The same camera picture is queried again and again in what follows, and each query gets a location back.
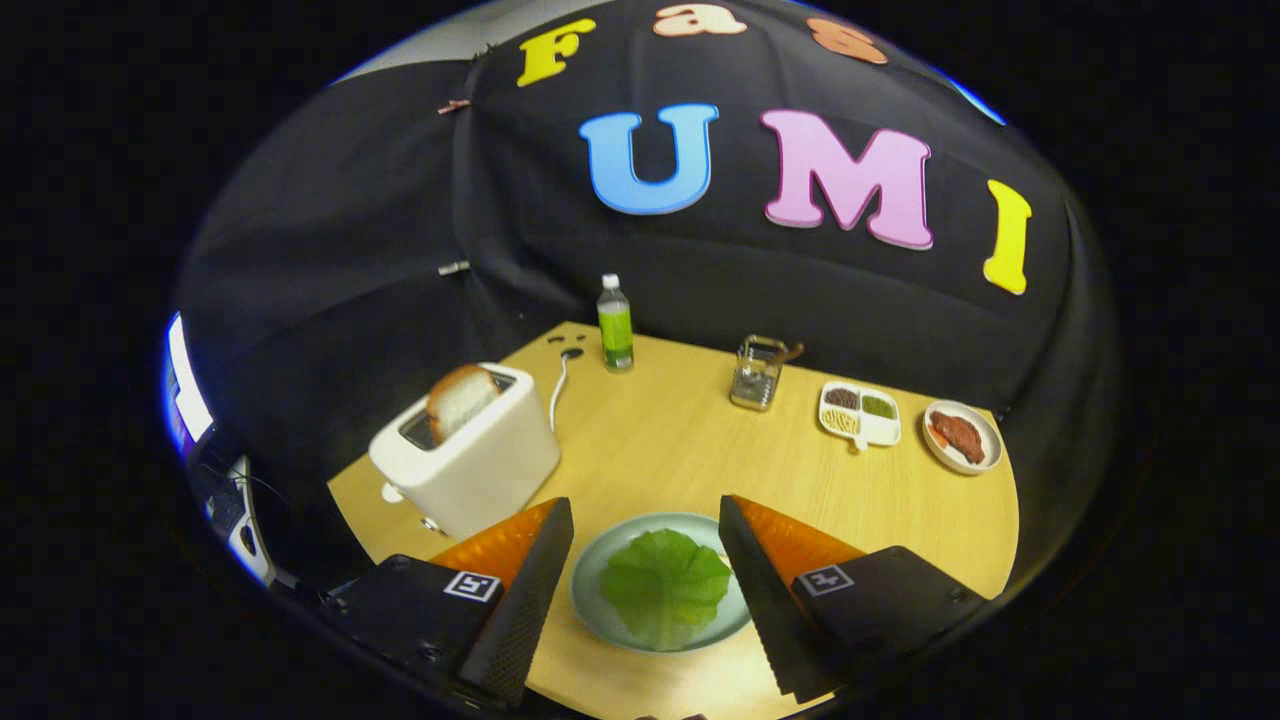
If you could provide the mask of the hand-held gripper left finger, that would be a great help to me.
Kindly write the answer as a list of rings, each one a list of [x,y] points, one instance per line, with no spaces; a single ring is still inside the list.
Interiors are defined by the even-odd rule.
[[[358,650],[439,694],[484,708],[521,703],[573,541],[550,498],[429,560],[394,553],[320,607]]]

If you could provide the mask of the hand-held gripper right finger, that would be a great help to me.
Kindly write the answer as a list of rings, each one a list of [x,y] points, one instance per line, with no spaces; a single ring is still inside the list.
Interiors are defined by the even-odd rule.
[[[781,693],[797,702],[896,680],[987,598],[910,548],[864,551],[741,495],[718,533]]]

